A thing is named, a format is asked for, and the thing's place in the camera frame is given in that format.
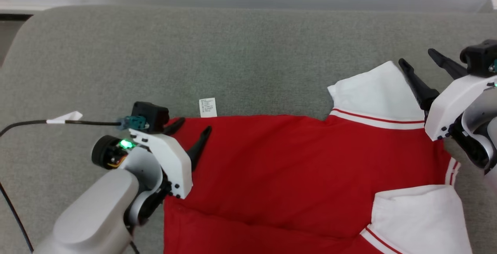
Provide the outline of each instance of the clothing tag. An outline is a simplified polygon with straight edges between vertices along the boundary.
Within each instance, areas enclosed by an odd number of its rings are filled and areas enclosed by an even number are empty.
[[[200,117],[217,117],[216,98],[198,100],[200,106]]]

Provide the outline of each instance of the red shirt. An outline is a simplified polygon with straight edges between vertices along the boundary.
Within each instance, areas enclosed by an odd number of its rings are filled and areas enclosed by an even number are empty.
[[[186,119],[174,135],[183,148],[208,125],[212,132],[188,197],[165,201],[165,253],[381,253],[359,235],[375,194],[453,184],[458,163],[426,135],[422,117],[346,105],[335,103],[325,121]]]

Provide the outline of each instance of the green led light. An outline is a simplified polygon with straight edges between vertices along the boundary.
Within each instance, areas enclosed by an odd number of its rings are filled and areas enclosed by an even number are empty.
[[[121,142],[119,142],[119,146],[121,146],[124,149],[130,149],[130,148],[135,147],[134,144],[132,144],[129,141],[126,141],[124,139]]]

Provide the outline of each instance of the red stripe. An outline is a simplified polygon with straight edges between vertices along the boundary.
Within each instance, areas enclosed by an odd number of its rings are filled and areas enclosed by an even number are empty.
[[[381,119],[381,118],[374,118],[374,117],[369,117],[369,116],[364,116],[364,115],[359,115],[359,114],[355,114],[355,113],[346,112],[346,111],[343,111],[343,110],[340,110],[340,109],[337,109],[337,108],[332,109],[332,111],[334,111],[334,110],[336,110],[338,112],[341,112],[341,113],[349,114],[349,115],[352,115],[352,116],[357,116],[357,117],[360,117],[360,118],[366,118],[366,119],[371,119],[371,120],[376,120],[376,121],[382,121],[382,122],[388,122],[388,123],[397,123],[397,124],[418,124],[418,123],[424,123],[424,121],[394,121],[394,120],[387,120],[387,119]]]
[[[454,171],[457,167],[457,162],[454,164],[454,167],[452,168],[452,173],[450,174],[450,181],[449,184],[452,185],[452,177],[454,176]]]
[[[371,236],[374,236],[374,238],[376,238],[376,240],[378,240],[384,246],[388,247],[388,249],[390,249],[391,251],[393,251],[393,252],[395,252],[397,254],[402,254],[402,253],[398,252],[396,249],[394,249],[393,247],[391,247],[390,245],[388,245],[387,243],[385,243],[383,240],[381,240],[380,238],[378,238],[370,229],[368,229],[368,227],[366,227],[366,231],[368,231],[371,234]]]

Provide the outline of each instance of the cable connector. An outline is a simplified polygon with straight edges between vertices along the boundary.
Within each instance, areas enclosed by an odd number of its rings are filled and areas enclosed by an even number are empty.
[[[136,102],[133,104],[132,116],[143,116],[149,126],[139,130],[146,134],[160,134],[164,131],[164,125],[169,122],[169,109],[148,102]]]
[[[119,119],[117,122],[121,123],[121,125],[118,127],[119,130],[144,130],[150,127],[150,125],[147,123],[147,119],[145,119],[143,116],[126,116]]]

